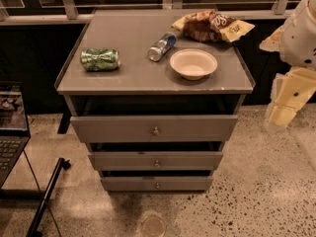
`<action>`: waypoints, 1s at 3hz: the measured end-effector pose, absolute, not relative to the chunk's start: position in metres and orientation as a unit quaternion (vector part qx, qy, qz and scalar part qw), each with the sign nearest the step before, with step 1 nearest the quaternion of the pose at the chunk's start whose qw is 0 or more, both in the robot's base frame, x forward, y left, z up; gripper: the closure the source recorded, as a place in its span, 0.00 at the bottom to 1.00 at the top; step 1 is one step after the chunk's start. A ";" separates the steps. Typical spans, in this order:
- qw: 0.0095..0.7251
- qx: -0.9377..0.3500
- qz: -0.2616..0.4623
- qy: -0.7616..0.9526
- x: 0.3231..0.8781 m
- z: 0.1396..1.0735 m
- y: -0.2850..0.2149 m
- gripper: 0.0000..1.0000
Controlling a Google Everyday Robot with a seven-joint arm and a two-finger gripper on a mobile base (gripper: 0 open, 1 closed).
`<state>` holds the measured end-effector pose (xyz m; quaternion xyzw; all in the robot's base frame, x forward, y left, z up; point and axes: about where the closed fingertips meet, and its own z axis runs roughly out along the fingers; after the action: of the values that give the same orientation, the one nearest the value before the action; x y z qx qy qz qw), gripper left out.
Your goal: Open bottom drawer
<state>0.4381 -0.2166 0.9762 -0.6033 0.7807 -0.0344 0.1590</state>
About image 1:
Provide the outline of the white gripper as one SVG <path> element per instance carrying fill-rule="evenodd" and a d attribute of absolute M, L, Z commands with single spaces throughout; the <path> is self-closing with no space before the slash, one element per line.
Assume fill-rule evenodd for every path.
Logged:
<path fill-rule="evenodd" d="M 269 125 L 287 127 L 316 92 L 316 69 L 292 66 L 273 81 L 271 99 L 266 112 Z"/>

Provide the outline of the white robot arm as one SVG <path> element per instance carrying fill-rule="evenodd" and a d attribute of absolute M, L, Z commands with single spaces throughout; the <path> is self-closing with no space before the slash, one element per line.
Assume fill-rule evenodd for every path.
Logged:
<path fill-rule="evenodd" d="M 269 123 L 287 126 L 316 91 L 316 0 L 301 0 L 259 48 L 291 66 L 276 76 L 267 112 Z"/>

